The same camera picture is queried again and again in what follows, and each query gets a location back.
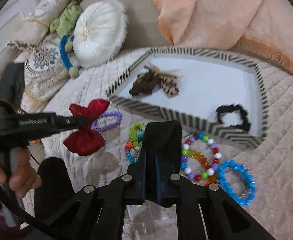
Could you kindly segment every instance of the white round pillow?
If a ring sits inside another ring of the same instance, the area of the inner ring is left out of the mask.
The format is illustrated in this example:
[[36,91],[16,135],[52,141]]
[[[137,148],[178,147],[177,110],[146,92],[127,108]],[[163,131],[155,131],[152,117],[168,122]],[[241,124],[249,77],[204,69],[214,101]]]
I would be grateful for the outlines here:
[[126,36],[125,7],[116,0],[96,2],[80,15],[74,29],[73,50],[84,68],[113,58]]

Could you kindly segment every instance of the human hand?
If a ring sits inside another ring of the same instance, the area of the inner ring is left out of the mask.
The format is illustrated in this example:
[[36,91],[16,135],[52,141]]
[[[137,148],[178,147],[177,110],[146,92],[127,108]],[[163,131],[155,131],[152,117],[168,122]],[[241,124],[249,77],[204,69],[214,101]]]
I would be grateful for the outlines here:
[[[41,187],[42,181],[34,168],[30,165],[30,152],[26,147],[16,155],[18,169],[9,178],[10,189],[19,197],[24,197],[30,189]],[[0,166],[0,184],[7,181],[6,175]]]

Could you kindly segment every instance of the black scrunchie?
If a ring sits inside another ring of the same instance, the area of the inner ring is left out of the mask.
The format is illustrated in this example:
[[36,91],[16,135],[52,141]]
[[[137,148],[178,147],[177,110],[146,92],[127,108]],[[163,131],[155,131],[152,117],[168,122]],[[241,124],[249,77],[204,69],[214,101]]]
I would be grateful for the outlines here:
[[220,123],[224,123],[221,119],[222,114],[233,113],[235,111],[240,112],[240,117],[242,119],[242,124],[237,124],[234,127],[242,129],[244,131],[249,131],[251,128],[251,123],[248,121],[248,112],[243,109],[241,105],[230,105],[230,106],[220,106],[216,110],[217,121]]

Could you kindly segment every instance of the bracelet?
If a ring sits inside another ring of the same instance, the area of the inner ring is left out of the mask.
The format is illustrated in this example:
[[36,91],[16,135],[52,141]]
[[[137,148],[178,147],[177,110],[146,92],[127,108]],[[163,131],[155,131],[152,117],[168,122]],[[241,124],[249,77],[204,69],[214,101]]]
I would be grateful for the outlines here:
[[130,161],[130,163],[136,163],[138,160],[138,157],[135,159],[131,155],[130,150],[132,148],[134,148],[137,152],[140,151],[141,146],[142,146],[144,131],[145,131],[145,124],[144,123],[136,123],[136,124],[132,125],[130,128],[131,141],[128,141],[124,147],[125,154],[128,157],[128,160]]
[[[250,194],[246,199],[242,199],[239,197],[231,188],[231,184],[227,182],[227,180],[224,177],[224,171],[230,168],[234,171],[237,171],[241,174],[241,178],[244,179]],[[218,173],[216,174],[216,177],[219,179],[219,184],[221,187],[230,195],[231,198],[233,198],[239,205],[241,206],[248,206],[251,202],[251,200],[255,199],[254,193],[256,192],[255,188],[255,182],[254,177],[248,173],[248,168],[246,166],[243,166],[241,164],[237,164],[234,160],[231,161],[224,161],[218,168]]]
[[242,120],[242,124],[234,125],[234,127],[239,128],[241,130],[249,132],[251,128],[251,123],[248,121],[248,112],[243,109],[241,105],[229,105],[229,106],[220,106],[216,109],[217,121],[220,123],[224,123],[221,119],[221,116],[226,113],[233,113],[235,111],[239,111],[240,117]]
[[[192,145],[192,143],[194,143],[197,139],[202,140],[203,142],[206,142],[212,149],[214,154],[214,160],[211,165],[208,163],[208,160],[204,157],[204,155],[190,149],[190,146]],[[202,172],[201,174],[194,174],[187,165],[188,157],[189,158],[194,157],[196,160],[198,160],[202,164],[202,166],[205,169],[207,169],[207,171]],[[220,149],[217,147],[216,143],[214,142],[212,138],[205,135],[204,132],[200,132],[199,134],[194,133],[193,136],[191,136],[188,140],[186,140],[185,144],[183,145],[181,168],[184,170],[184,173],[188,175],[189,180],[200,181],[201,179],[208,178],[209,184],[216,183],[216,177],[214,174],[218,169],[218,164],[220,162],[221,157],[222,157],[222,154],[220,153]]]
[[[116,116],[116,121],[115,123],[112,123],[110,125],[106,125],[106,126],[103,126],[103,127],[98,127],[97,126],[97,119],[100,119],[100,118],[103,118],[103,117],[107,117],[107,116]],[[92,130],[95,130],[95,131],[98,131],[98,132],[105,132],[107,130],[110,130],[112,128],[115,128],[117,127],[118,125],[120,125],[121,123],[121,120],[122,120],[122,114],[119,112],[119,111],[113,111],[113,112],[107,112],[105,111],[103,114],[101,114],[97,119],[95,119],[91,125],[91,129]]]

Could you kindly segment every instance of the tray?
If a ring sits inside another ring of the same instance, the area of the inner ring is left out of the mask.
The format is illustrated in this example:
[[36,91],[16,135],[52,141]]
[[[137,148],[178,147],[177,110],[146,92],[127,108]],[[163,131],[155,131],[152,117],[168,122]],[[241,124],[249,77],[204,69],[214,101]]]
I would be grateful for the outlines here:
[[[155,88],[152,95],[129,94],[136,77],[152,63],[160,70],[175,70],[181,78],[180,92],[168,98]],[[178,120],[181,124],[250,147],[258,147],[267,135],[268,102],[259,70],[260,60],[229,51],[178,47],[151,48],[134,62],[106,90],[111,102],[132,110]],[[224,124],[216,121],[221,105],[241,104],[248,111],[248,132],[232,125],[241,123],[237,114],[228,114]]]

